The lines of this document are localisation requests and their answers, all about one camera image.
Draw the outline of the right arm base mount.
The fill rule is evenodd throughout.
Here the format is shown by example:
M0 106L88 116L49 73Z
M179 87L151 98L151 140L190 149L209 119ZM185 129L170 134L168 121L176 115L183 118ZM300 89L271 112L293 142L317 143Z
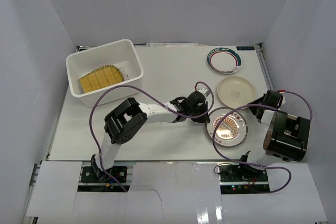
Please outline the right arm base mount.
M239 165L220 163L214 167L219 178L222 195L244 195L269 193L270 186L266 171L261 173L245 173Z

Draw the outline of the white plate with teal rim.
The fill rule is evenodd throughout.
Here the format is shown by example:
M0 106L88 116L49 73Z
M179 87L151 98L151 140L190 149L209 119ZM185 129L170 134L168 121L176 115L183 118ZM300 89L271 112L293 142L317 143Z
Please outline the white plate with teal rim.
M206 57L208 66L219 74L233 74L242 66L239 54L229 48L218 47L212 49Z

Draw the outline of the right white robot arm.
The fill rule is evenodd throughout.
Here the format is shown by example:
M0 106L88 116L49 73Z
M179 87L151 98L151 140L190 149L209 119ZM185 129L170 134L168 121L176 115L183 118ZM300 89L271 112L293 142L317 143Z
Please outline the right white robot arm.
M308 119L280 111L285 103L286 90L268 90L261 98L251 102L251 113L259 123L268 126L263 147L255 152L242 155L238 165L238 177L247 182L260 174L266 167L278 160L300 162L306 155L310 125L313 118L311 106L308 106Z

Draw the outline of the white plate orange sunburst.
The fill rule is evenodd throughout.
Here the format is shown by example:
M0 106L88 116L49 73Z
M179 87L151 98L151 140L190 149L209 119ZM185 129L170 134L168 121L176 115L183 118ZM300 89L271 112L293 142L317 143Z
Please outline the white plate orange sunburst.
M209 113L210 123L206 124L206 132L212 139L218 122L224 117L230 109L226 107L216 108ZM245 118L239 113L231 113L226 117L216 131L215 142L223 147L236 147L243 143L248 134L248 126Z

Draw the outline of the scoop-shaped woven bamboo tray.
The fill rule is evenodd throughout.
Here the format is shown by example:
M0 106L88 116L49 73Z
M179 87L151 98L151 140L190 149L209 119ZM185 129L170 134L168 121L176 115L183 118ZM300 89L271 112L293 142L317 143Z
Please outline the scoop-shaped woven bamboo tray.
M114 65L105 65L82 76L78 82L84 93L121 83L125 80L123 73Z

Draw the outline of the cream plain plate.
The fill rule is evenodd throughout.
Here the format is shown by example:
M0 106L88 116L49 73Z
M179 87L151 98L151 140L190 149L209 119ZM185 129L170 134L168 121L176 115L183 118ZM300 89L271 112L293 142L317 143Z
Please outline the cream plain plate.
M226 77L217 85L217 96L223 105L231 109L254 101L256 91L253 85L242 77Z

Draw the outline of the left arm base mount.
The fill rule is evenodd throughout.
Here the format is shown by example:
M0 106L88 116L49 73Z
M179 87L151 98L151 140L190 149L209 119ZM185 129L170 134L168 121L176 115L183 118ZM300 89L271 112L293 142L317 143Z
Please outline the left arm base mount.
M125 188L124 191L110 176L103 173L98 178L91 166L85 166L83 167L80 176L78 191L93 193L125 193L130 187L129 185L126 185L127 171L128 168L126 166L116 166L108 170L108 172L123 185Z

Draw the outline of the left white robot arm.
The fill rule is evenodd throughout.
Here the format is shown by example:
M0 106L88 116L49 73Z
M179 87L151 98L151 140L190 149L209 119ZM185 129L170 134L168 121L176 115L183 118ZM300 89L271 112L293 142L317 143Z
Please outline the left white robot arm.
M145 124L179 123L186 119L209 123L208 96L213 96L213 92L200 88L188 97L178 97L164 105L139 103L135 98L123 101L104 118L104 138L98 154L91 158L93 176L101 182L108 180L121 145L130 141Z

